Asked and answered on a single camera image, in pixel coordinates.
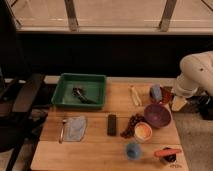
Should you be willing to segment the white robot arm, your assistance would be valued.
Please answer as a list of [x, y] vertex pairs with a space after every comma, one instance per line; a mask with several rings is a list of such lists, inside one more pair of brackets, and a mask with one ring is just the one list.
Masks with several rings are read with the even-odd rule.
[[173, 111], [182, 109], [186, 99], [194, 96], [200, 87], [213, 96], [213, 51], [187, 55], [179, 67], [181, 74], [173, 85]]

